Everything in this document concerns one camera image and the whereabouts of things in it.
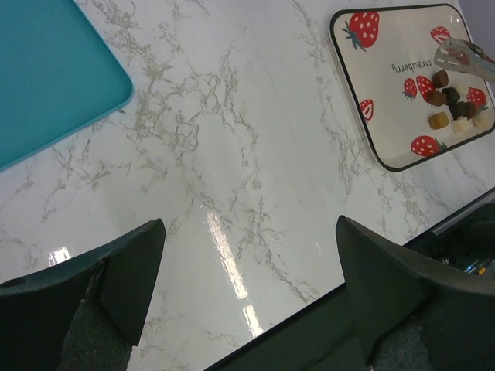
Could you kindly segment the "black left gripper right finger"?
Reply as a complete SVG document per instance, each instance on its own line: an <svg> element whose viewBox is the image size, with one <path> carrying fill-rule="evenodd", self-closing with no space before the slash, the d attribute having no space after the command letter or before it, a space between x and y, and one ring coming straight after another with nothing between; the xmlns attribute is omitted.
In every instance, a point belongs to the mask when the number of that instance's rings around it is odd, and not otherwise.
<svg viewBox="0 0 495 371"><path fill-rule="evenodd" d="M449 267L340 216L336 242L364 362L415 316L436 370L494 368L494 279Z"/></svg>

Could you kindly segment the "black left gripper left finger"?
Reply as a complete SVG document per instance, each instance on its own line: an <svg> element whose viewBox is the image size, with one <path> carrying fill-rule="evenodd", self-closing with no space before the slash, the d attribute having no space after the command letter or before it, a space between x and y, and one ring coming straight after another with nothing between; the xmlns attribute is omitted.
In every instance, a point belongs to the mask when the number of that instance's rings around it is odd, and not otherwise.
<svg viewBox="0 0 495 371"><path fill-rule="evenodd" d="M125 370L142 336L166 228L151 220L1 284L3 370Z"/></svg>

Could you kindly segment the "brown square chocolate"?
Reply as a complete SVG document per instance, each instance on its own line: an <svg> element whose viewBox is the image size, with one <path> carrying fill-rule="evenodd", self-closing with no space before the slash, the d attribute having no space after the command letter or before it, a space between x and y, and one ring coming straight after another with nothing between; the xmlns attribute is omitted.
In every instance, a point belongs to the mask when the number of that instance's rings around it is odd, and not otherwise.
<svg viewBox="0 0 495 371"><path fill-rule="evenodd" d="M431 90L426 94L425 100L435 107L447 105L447 96L443 92Z"/></svg>

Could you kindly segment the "teal box lid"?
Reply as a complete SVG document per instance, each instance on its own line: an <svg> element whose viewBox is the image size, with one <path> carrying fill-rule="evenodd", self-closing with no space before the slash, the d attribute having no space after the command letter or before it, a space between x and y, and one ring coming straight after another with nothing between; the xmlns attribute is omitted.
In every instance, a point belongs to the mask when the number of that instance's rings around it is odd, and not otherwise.
<svg viewBox="0 0 495 371"><path fill-rule="evenodd" d="M1 167L125 106L133 83L75 1L1 3Z"/></svg>

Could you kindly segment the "metal tongs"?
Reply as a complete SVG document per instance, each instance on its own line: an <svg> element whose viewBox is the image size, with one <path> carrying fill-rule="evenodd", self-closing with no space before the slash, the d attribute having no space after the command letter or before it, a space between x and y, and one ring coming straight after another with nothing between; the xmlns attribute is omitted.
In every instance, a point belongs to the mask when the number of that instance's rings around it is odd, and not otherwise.
<svg viewBox="0 0 495 371"><path fill-rule="evenodd" d="M473 75L490 83L495 79L494 60L467 40L444 40L435 51L433 61L444 70Z"/></svg>

